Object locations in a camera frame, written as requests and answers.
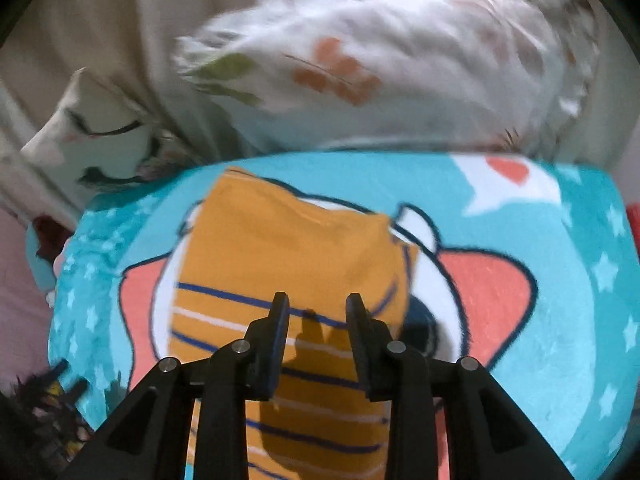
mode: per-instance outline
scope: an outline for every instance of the red heart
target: red heart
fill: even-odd
[[[504,178],[508,178],[514,184],[518,184],[518,186],[522,186],[529,176],[529,168],[527,165],[511,158],[488,156],[486,163]]]

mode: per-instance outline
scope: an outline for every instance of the white star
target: white star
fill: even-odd
[[[611,439],[611,442],[609,442],[609,455],[613,455],[617,450],[620,449],[620,446],[622,446],[622,441],[625,438],[625,430],[625,426],[620,428]]]
[[[84,269],[84,278],[86,280],[92,280],[95,275],[95,265],[89,262]]]
[[[75,300],[76,300],[76,294],[74,290],[71,289],[69,293],[66,295],[66,307],[73,308]]]
[[[80,397],[80,400],[76,402],[76,406],[81,410],[81,412],[86,413],[86,409],[89,407],[90,402],[91,402],[91,395],[86,394]]]
[[[76,342],[76,334],[73,334],[71,336],[71,339],[69,340],[69,353],[75,356],[77,351],[78,351],[78,342]]]
[[[575,469],[578,467],[577,463],[572,460],[567,460],[564,462],[564,466],[569,470],[569,473],[573,474]]]
[[[153,195],[147,195],[138,201],[138,210],[136,215],[149,215],[153,212],[152,205],[156,203],[156,197]]]
[[[104,376],[104,370],[102,369],[102,365],[96,365],[94,368],[95,372],[95,387],[99,390],[104,390],[109,386],[109,381]]]
[[[556,170],[558,170],[558,173],[562,174],[562,176],[569,180],[573,180],[576,184],[582,184],[580,171],[575,166],[570,166],[568,164],[556,164]]]
[[[613,204],[609,206],[609,210],[607,211],[607,220],[609,220],[611,228],[613,229],[613,235],[616,238],[625,233],[625,216],[613,207]]]
[[[71,267],[75,262],[76,259],[72,254],[70,254],[68,258],[65,258],[65,265],[63,267],[63,270],[71,270]]]
[[[95,315],[95,306],[92,305],[91,308],[86,311],[86,327],[89,329],[89,332],[94,332],[97,323],[98,316]]]
[[[613,403],[618,396],[618,391],[611,386],[611,384],[607,384],[607,387],[604,389],[604,393],[600,397],[598,403],[600,404],[600,420],[605,418],[606,416],[610,416],[613,412]]]
[[[618,266],[609,261],[607,253],[600,255],[600,261],[591,267],[591,271],[598,282],[599,292],[603,290],[613,291],[613,282],[618,275]]]
[[[571,204],[568,202],[562,202],[562,205],[560,206],[560,219],[567,227],[572,227],[574,225],[571,220]]]
[[[622,335],[625,337],[625,353],[636,347],[639,325],[640,323],[634,322],[634,319],[629,316],[629,321],[627,321],[625,329],[622,331]]]

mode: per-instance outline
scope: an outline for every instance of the black plastic bracket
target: black plastic bracket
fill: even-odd
[[[372,402],[391,400],[385,480],[436,480],[434,397],[444,405],[451,480],[572,480],[540,432],[473,357],[447,363],[393,341],[359,294],[346,302],[358,381]]]
[[[244,339],[201,361],[162,359],[60,480],[181,480],[197,398],[202,404],[194,480],[246,480],[244,401],[273,395],[288,327],[289,300],[278,292],[269,315],[252,322]]]

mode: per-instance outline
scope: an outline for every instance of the red fabric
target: red fabric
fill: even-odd
[[[36,254],[43,260],[53,264],[53,261],[62,252],[65,242],[72,235],[72,232],[62,227],[50,216],[38,216],[32,223],[40,243],[40,248]]]
[[[631,232],[636,242],[636,251],[638,251],[638,255],[640,255],[640,202],[627,206],[626,216],[629,218],[629,223],[631,224]]]

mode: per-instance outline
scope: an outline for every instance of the orange flower print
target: orange flower print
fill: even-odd
[[[353,106],[369,101],[382,84],[357,59],[340,51],[337,38],[321,38],[314,46],[313,62],[295,56],[286,57],[301,65],[293,70],[294,83],[319,93],[330,91]]]

